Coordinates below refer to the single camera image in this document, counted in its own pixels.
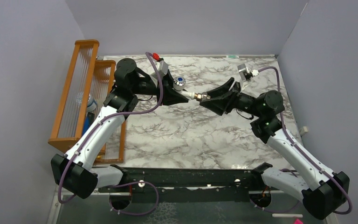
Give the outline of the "white plastic water faucet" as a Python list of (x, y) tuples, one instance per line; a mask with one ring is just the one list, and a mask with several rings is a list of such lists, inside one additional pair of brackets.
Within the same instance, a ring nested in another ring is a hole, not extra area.
[(186, 88), (186, 79), (184, 77), (175, 77), (173, 79), (173, 89), (181, 94), (182, 96), (195, 100), (195, 92), (187, 91)]

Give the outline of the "silver hex nut fitting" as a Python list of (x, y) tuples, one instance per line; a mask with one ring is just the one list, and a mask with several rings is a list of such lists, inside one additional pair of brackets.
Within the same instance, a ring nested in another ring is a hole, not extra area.
[(194, 94), (194, 99), (201, 102), (203, 100), (206, 99), (210, 99), (211, 97), (209, 95), (207, 95), (206, 93), (195, 93)]

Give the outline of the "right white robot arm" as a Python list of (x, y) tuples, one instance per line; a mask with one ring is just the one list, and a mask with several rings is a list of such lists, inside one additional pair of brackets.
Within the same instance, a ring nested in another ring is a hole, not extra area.
[(268, 163), (253, 170), (251, 186), (261, 190), (270, 186), (299, 200), (305, 209), (320, 220), (348, 203), (350, 178), (345, 172), (335, 172), (324, 165), (302, 146), (278, 114), (284, 111), (283, 97), (279, 91), (268, 91), (252, 97), (241, 91), (233, 78), (222, 86), (196, 95), (200, 105), (218, 115), (237, 109), (256, 117), (251, 122), (254, 135), (277, 151), (299, 174), (294, 177), (285, 174)]

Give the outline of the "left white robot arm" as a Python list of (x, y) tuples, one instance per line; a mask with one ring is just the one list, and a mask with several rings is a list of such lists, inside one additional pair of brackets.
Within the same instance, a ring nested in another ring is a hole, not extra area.
[(134, 111), (137, 95), (157, 97), (157, 105), (175, 105), (195, 99), (195, 92), (185, 90), (183, 77), (173, 78), (162, 59), (149, 59), (154, 73), (147, 74), (131, 58), (116, 65), (114, 85), (99, 114), (80, 140), (64, 155), (56, 154), (51, 167), (59, 189), (66, 189), (85, 199), (95, 188), (111, 186), (115, 191), (127, 188), (128, 179), (116, 168), (93, 168), (102, 146)]

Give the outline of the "orange wooden dish rack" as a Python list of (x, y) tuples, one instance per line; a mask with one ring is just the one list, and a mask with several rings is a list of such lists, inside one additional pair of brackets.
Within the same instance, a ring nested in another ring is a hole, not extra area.
[[(97, 58), (99, 41), (77, 40), (69, 63), (62, 95), (58, 104), (48, 143), (65, 153), (83, 135), (83, 124), (89, 94), (96, 100), (95, 115), (100, 112), (103, 101), (114, 84), (116, 62)], [(77, 94), (84, 92), (83, 102), (78, 106)]]

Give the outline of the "white chalk stick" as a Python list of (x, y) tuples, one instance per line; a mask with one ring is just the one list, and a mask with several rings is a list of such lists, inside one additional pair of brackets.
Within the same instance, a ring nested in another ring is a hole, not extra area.
[(275, 218), (303, 218), (303, 214), (287, 214), (287, 213), (273, 213)]

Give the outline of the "pink paper scrap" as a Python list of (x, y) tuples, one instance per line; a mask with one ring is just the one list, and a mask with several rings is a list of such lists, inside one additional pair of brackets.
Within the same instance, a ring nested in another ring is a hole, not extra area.
[(300, 219), (296, 219), (296, 220), (294, 221), (294, 224), (303, 224), (303, 222), (302, 222)]

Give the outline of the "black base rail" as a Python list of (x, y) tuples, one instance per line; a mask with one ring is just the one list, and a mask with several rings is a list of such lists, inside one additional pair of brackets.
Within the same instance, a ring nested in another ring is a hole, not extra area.
[(133, 203), (254, 202), (267, 206), (271, 188), (249, 169), (121, 168), (119, 187), (99, 187)]

